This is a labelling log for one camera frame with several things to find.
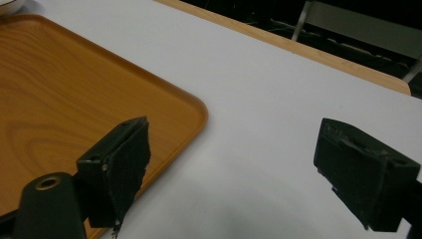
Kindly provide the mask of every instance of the chair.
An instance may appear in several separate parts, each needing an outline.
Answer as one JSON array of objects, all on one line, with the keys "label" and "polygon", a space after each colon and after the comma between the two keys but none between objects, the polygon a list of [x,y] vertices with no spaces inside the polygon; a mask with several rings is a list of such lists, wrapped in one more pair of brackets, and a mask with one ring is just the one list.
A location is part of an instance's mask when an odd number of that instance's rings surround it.
[{"label": "chair", "polygon": [[421,30],[312,0],[305,3],[293,41],[298,40],[305,23],[415,59],[402,78],[406,83],[422,70]]}]

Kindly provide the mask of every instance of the white table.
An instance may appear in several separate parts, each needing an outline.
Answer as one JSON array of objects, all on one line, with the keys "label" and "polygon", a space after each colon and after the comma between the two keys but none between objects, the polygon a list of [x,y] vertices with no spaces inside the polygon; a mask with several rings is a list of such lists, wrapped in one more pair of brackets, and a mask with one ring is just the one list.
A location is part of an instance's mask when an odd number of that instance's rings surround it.
[{"label": "white table", "polygon": [[119,238],[405,238],[404,220],[398,233],[365,231],[313,158],[320,121],[331,118],[422,162],[420,100],[152,0],[28,0],[24,12],[208,108],[204,131],[132,205]]}]

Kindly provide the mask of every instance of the white bowl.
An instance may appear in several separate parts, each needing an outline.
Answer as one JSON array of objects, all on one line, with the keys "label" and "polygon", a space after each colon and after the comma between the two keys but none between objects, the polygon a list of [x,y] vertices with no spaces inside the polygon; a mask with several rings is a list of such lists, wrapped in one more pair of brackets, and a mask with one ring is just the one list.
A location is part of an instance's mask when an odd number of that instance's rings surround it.
[{"label": "white bowl", "polygon": [[0,0],[0,17],[14,14],[24,5],[26,0]]}]

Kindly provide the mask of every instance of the wood grain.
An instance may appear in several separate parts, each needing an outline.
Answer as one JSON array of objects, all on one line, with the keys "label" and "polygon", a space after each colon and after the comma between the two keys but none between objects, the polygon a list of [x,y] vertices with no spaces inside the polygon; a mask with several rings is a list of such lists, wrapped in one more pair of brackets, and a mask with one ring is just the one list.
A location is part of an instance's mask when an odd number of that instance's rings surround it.
[{"label": "wood grain", "polygon": [[259,28],[244,24],[242,22],[227,18],[225,16],[215,14],[213,12],[204,10],[202,8],[193,6],[191,4],[179,0],[155,0],[156,2],[165,4],[172,8],[184,11],[199,18],[216,23],[223,27],[232,29],[239,33],[253,37],[260,41],[266,42],[273,46],[279,47],[293,54],[300,55],[310,60],[319,62],[326,66],[348,73],[355,77],[372,82],[378,86],[403,93],[410,96],[409,86],[402,80],[392,77],[390,75],[375,71],[373,69],[361,66],[346,59],[331,55],[329,53],[320,51],[318,49],[294,42],[290,39],[278,36],[276,34],[261,30]]},{"label": "wood grain", "polygon": [[1,19],[0,214],[18,208],[28,182],[74,174],[94,143],[141,116],[152,154],[144,190],[204,127],[203,103],[41,16]]}]

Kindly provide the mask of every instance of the wooden tray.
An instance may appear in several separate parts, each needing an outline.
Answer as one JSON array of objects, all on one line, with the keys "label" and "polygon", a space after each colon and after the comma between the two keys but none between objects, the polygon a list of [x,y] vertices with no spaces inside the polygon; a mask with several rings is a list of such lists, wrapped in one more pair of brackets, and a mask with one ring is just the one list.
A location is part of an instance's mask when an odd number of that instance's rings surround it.
[{"label": "wooden tray", "polygon": [[143,191],[204,127],[204,104],[44,17],[0,19],[0,215],[29,181],[75,173],[94,143],[141,116],[152,154]]}]

